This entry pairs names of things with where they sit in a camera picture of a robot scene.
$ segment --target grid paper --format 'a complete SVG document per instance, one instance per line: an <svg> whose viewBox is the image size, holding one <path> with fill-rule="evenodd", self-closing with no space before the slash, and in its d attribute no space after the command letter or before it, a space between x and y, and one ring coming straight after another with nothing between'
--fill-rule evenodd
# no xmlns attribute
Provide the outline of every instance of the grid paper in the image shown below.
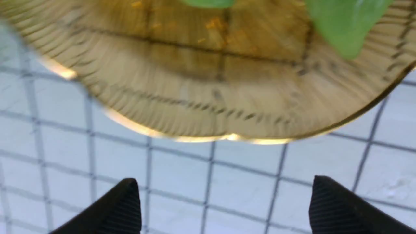
<svg viewBox="0 0 416 234"><path fill-rule="evenodd" d="M30 59L30 51L21 45L21 42L16 42L19 45L18 57L20 60L19 66L10 66L7 63L0 64L0 75L9 74L16 77L24 84L24 92L27 97L27 103L29 107L29 114L22 114L15 111L10 111L7 108L0 108L0 117L4 119L13 119L20 121L22 123L28 123L33 127L33 135L35 139L35 155L36 157L31 157L26 154L16 153L10 149L3 149L0 147L0 208L2 208L0 213L0 224L5 224L6 233L17 234L14 227L22 228L24 230L32 231L33 233L48 233L54 229L54 217L53 208L59 207L62 210L68 211L71 214L76 214L81 212L85 207L77 206L69 202L68 200L55 199L51 196L53 188L50 185L51 178L48 177L48 171L53 170L59 172L63 175L76 176L77 178L85 178L89 180L89 202L93 203L99 198L97 191L97 183L109 183L116 184L119 180L113 177L108 177L106 175L99 174L97 172L96 164L100 161L97 161L97 149L95 140L104 139L109 142L115 142L117 144L124 144L130 147L135 147L137 149L145 150L143 155L146 160L146 178L144 184L139 184L139 189L141 191L141 199L144 201L142 204L143 217L144 217L144 228L142 233L150 234L175 234L177 233L174 229L174 232L166 232L166 230L159 230L157 227L157 221L152 220L152 213L155 212L154 209L157 207L152 206L152 200L164 199L165 201L176 201L180 204L188 204L191 209L201 210L201 222L197 228L197 233L209 234L210 222L210 212L220 212L222 214L227 214L229 217L238 217L245 220L253 221L259 225L263 225L264 229L262 233L264 234L274 234L274 233L310 233L310 230L305 227L300 227L297 225L288 224L286 222L275 222L275 213L279 212L276 207L280 206L279 197L283 196L284 192L280 193L282 188L287 187L288 185L293 185L302 189L310 189L312 183L310 181L299 179L297 175L294 177L287 176L285 170L287 170L287 165L289 164L289 158L291 157L290 152L296 148L296 142L290 143L287 145L281 146L279 150L276 149L275 157L279 160L276 163L276 170L269 171L258 168L254 168L250 165L241 165L239 163L230 162L229 160L219 159L218 152L220 150L221 142L212 142L210 143L209 152L188 152L187 150L181 150L177 148L169 147L169 144L157 143L156 141L149 137L145 138L145 142L137 141L136 139L124 138L117 135L112 135L109 133L101 132L99 129L95 128L95 122L93 118L93 100L88 95L85 95L84 98L84 118L85 126L74 126L73 124L66 124L59 122L59 119L44 119L40 115L39 110L39 92L36 90L35 83L40 80L62 83L63 85L77 85L72 82L65 81L60 77L57 77L53 74L46 73L44 70L40 70L36 67L32 67L33 61ZM413 89L416 91L416 80L406 79L402 82L401 86ZM400 202L389 202L384 199L374 198L373 194L368 192L368 195L362 195L360 193L360 182L366 172L366 163L370 159L370 154L373 147L381 147L391 150L396 150L398 152L406 152L412 154L416 157L416 142L413 145L405 144L396 144L392 142L385 142L380 140L380 137L377 136L377 130L380 128L381 123L383 122L382 117L387 107L391 102L391 97L386 98L376 110L375 116L372 121L372 126L370 134L367 137L356 136L351 134L345 134L340 132L333 132L327 137L331 137L337 140L351 141L357 144L363 145L363 152L360 155L359 165L356 172L354 173L354 179L352 184L352 191L357 192L359 195L364 197L367 201L372 204L385 206L390 208L395 208L397 210L402 210L404 212L409 212L416 214L416 204L402 204ZM85 135L87 137L87 154L89 162L89 170L84 171L80 169L74 169L56 162L51 162L46 160L45 155L45 128L58 129L59 131L71 132L74 134ZM166 154L174 155L177 160L192 160L193 162L198 162L202 164L207 164L207 175L204 182L205 192L202 199L190 196L184 196L178 192L164 191L160 188L154 188L153 178L155 176L154 169L154 157L156 154ZM25 189L10 185L6 182L4 171L7 170L4 162L6 160L13 160L23 162L28 165L35 165L40 169L40 178L41 178L41 191L42 195L36 194L33 191L27 191ZM241 210L232 209L230 207L224 207L211 202L213 196L218 193L218 190L214 190L214 181L216 181L216 173L219 173L220 169L222 170L234 170L238 171L242 175L256 175L258 178L269 179L272 181L271 187L271 196L270 200L263 201L267 205L267 213L264 217L259 217L256 214L250 214L249 212L244 212ZM16 210L13 209L11 198L12 197L24 197L28 200L32 200L38 203L43 203L45 205L45 219L46 226L40 227L35 224L28 223L24 220L19 220L14 218L14 213ZM406 196L402 197L403 200L410 200Z"/></svg>

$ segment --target white tiled surface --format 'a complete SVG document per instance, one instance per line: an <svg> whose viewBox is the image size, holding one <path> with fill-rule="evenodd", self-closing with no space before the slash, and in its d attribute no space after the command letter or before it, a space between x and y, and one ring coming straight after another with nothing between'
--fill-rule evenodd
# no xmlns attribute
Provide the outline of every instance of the white tiled surface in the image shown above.
<svg viewBox="0 0 416 234"><path fill-rule="evenodd" d="M2 36L8 30L0 23ZM308 233L314 175L354 187L381 107L336 134L290 143L283 161L283 145L217 142L213 147L166 139L147 145L145 136L110 120L97 103L87 102L77 84L54 78L34 53L23 54L14 36L2 38L8 48L0 54L0 233L53 230L125 177L139 183L149 233L199 234L203 226L206 234L257 234L264 233L268 219L268 234ZM34 76L21 78L25 59ZM413 228L415 133L412 74L394 90L382 112L356 192ZM274 197L277 173L282 179ZM12 225L6 225L5 217Z"/></svg>

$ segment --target green leaf piece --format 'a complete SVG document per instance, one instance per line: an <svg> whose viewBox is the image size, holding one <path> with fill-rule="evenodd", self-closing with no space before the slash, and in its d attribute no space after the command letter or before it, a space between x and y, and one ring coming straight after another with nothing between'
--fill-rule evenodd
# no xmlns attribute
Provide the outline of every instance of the green leaf piece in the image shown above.
<svg viewBox="0 0 416 234"><path fill-rule="evenodd" d="M199 8L229 8L235 0L182 0L185 4Z"/></svg>
<svg viewBox="0 0 416 234"><path fill-rule="evenodd" d="M305 0L315 28L345 59L356 58L393 0Z"/></svg>

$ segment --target grid line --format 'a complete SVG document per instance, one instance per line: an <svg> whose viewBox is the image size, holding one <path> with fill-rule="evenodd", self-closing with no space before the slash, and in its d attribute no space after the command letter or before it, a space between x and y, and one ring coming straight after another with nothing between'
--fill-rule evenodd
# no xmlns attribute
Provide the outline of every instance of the grid line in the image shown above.
<svg viewBox="0 0 416 234"><path fill-rule="evenodd" d="M359 167L358 167L358 170L357 170L357 174L355 176L354 185L352 186L352 191L354 193L357 191L357 187L358 187L359 181L361 179L361 175L363 173L365 163L366 163L368 155L370 153L370 149L371 149L372 142L374 140L374 136L376 135L376 131L377 131L377 127L379 125L379 121L381 119L381 115L383 114L383 111L387 106L388 100L389 100L389 96L381 102L380 108L377 110L377 114L376 114L376 117L374 119L373 126L371 127L370 138L369 138L369 140L367 142L367 145L365 147L363 156L361 158L361 161L360 161L360 164L359 164Z"/></svg>
<svg viewBox="0 0 416 234"><path fill-rule="evenodd" d="M89 177L91 203L97 199L97 177L95 175L95 145L94 145L94 125L92 120L92 98L88 95L85 98L85 118L87 123L88 134L88 158L89 158Z"/></svg>
<svg viewBox="0 0 416 234"><path fill-rule="evenodd" d="M7 195L7 190L4 186L4 173L3 173L3 164L2 160L0 159L0 202L4 211L4 220L6 223L6 232L12 232L12 223L11 223L11 210L9 205L9 198Z"/></svg>
<svg viewBox="0 0 416 234"><path fill-rule="evenodd" d="M150 187L151 187L151 176L152 176L152 138L147 137L147 166L146 166L146 202L144 204L145 213L144 213L144 226L149 227L149 220L150 220ZM149 233L149 229L146 228L144 230L145 234Z"/></svg>
<svg viewBox="0 0 416 234"><path fill-rule="evenodd" d="M24 50L25 50L24 53L21 54L22 57L23 55L25 55L25 59L22 62L23 69L22 69L22 74L20 78L25 83L26 98L29 103L30 113L32 114L32 117L33 117L32 127L34 130L36 151L37 151L37 156L39 159L39 167L40 167L40 174L41 174L41 181L42 181L42 191L43 191L45 209L46 209L47 226L48 226L48 230L51 232L53 230L53 215L52 215L52 209L50 206L51 201L50 201L49 184L48 184L46 164L45 164L46 163L45 152L43 149L42 130L40 127L40 122L39 122L39 109L37 106L37 97L35 94L33 76L30 73L27 73L28 71L30 71L30 61L27 55L28 48L24 47Z"/></svg>
<svg viewBox="0 0 416 234"><path fill-rule="evenodd" d="M282 172L283 172L283 167L284 167L285 159L286 159L286 155L287 155L287 147L288 147L288 144L284 144L282 152L280 153L280 162L279 162L279 167L278 167L277 173L276 173L277 176L276 176L275 185L274 185L274 188L273 188L272 200L271 200L270 206L269 206L269 213L267 214L266 227L264 229L264 234L269 233L270 221L272 219L273 211L275 209L275 201L276 201L277 193L278 193L278 189L279 189L280 177L281 177Z"/></svg>
<svg viewBox="0 0 416 234"><path fill-rule="evenodd" d="M205 234L205 226L207 222L207 213L208 213L208 202L209 197L211 194L211 184L212 184L212 172L214 168L214 156L216 150L216 142L211 143L210 149L210 157L209 157L209 165L208 165L208 175L207 175L207 183L205 187L205 198L204 198L204 210L202 213L202 223L201 223L201 234Z"/></svg>

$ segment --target ribbed black plastic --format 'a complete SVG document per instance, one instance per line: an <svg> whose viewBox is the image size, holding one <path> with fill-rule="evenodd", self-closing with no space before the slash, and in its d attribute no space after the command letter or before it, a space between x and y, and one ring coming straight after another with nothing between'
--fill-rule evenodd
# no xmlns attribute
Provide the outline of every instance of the ribbed black plastic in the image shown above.
<svg viewBox="0 0 416 234"><path fill-rule="evenodd" d="M316 176L312 190L313 234L416 234L329 177Z"/></svg>
<svg viewBox="0 0 416 234"><path fill-rule="evenodd" d="M124 179L52 234L139 234L141 209L135 179Z"/></svg>

